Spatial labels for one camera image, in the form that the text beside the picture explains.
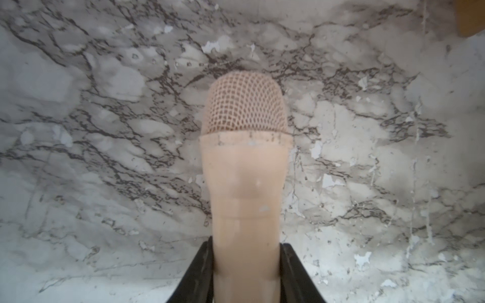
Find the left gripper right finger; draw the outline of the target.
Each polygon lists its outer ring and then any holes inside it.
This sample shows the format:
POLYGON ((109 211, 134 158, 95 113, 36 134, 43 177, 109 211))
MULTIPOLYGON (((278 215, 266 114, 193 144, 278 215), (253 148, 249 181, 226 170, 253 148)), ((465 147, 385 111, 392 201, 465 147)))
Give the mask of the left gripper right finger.
POLYGON ((281 303, 327 303, 288 243, 280 244, 280 279, 281 303))

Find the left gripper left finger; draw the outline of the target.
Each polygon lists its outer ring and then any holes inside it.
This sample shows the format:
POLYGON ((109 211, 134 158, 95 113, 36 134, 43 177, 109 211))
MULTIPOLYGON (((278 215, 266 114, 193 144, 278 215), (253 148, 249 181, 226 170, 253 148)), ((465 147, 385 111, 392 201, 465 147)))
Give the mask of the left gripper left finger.
POLYGON ((213 302, 213 240, 203 242, 166 303, 213 302))

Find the beige toy microphone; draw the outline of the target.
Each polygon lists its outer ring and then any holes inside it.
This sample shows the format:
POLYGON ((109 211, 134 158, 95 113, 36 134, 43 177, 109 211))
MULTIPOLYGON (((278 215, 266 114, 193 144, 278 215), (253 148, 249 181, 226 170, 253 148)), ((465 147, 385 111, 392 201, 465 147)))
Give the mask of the beige toy microphone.
POLYGON ((280 212, 293 139, 278 83, 235 71, 210 87, 200 148, 216 302, 279 302, 280 212))

